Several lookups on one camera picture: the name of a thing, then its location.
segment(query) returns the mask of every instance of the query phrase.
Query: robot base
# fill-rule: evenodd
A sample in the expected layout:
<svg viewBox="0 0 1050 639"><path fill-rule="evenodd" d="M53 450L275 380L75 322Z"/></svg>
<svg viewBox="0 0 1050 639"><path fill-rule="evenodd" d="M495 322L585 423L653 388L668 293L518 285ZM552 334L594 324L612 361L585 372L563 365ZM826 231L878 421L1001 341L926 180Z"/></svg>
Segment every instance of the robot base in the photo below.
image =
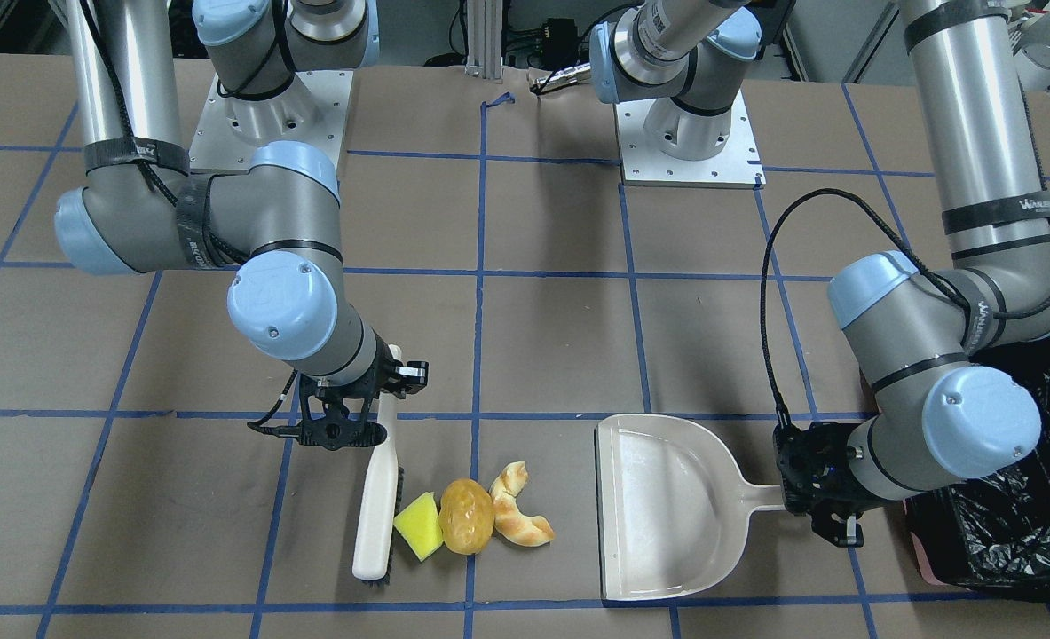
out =
<svg viewBox="0 0 1050 639"><path fill-rule="evenodd" d="M642 187L714 187L753 189L765 186L753 127L741 93L734 99L734 129L722 151L706 161L682 161L659 151L643 130L643 121L654 101L615 105L623 183Z"/></svg>
<svg viewBox="0 0 1050 639"><path fill-rule="evenodd" d="M318 150L339 169L342 135L348 125L351 106L351 70L315 70L300 72L302 84L311 92L318 110L318 118L311 126L289 130L279 136L282 141L306 142ZM209 95L197 122L197 132L189 149L189 167L194 173L245 173L257 147L272 141L246 141L232 130L232 116L228 101L216 93L216 77L209 85Z"/></svg>

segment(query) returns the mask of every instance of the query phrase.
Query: white dustpan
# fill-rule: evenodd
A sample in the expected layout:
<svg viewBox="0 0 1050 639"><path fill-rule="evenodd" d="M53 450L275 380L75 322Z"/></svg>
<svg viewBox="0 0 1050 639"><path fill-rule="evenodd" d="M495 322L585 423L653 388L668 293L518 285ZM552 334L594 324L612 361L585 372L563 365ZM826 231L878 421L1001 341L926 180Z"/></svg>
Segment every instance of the white dustpan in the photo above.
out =
<svg viewBox="0 0 1050 639"><path fill-rule="evenodd" d="M744 481L718 435L665 416L596 426L605 599L680 597L726 578L749 515L783 510L780 486Z"/></svg>

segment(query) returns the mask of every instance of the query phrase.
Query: white brush handle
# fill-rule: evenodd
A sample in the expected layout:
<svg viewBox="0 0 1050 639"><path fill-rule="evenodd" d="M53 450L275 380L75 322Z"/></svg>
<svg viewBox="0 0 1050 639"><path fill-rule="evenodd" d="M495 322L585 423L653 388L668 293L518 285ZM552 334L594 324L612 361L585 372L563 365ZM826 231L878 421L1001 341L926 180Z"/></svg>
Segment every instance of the white brush handle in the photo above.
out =
<svg viewBox="0 0 1050 639"><path fill-rule="evenodd" d="M402 348L391 345L391 355L402 360ZM386 577L391 561L395 496L399 489L399 454L394 446L394 425L399 421L398 400L383 392L378 400L378 423L386 429L386 441L375 446L366 465L363 500L359 505L359 529L355 533L355 556L351 572L363 581Z"/></svg>

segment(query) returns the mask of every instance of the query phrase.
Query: sponge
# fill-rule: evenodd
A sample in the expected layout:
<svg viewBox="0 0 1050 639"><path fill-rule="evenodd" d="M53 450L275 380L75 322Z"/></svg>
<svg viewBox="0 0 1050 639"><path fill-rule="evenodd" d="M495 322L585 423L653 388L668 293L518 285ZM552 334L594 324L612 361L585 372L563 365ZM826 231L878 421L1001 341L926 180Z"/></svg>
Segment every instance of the sponge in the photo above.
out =
<svg viewBox="0 0 1050 639"><path fill-rule="evenodd" d="M419 561L442 547L442 527L439 526L439 506L434 502L434 493L424 492L411 502L402 512L394 517L394 527L405 538Z"/></svg>

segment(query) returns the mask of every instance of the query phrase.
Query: bagel piece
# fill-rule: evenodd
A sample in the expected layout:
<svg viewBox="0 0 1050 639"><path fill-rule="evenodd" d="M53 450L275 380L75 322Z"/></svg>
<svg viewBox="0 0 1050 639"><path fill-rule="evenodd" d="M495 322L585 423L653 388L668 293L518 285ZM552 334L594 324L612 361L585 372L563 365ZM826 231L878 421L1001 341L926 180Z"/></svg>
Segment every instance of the bagel piece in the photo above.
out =
<svg viewBox="0 0 1050 639"><path fill-rule="evenodd" d="M525 483L528 483L525 462L512 462L505 466L505 470L501 470L501 474L492 481L489 487L492 526L504 538L518 546L543 546L556 538L556 533L548 525L548 519L541 515L529 517L521 514L517 496L525 488Z"/></svg>

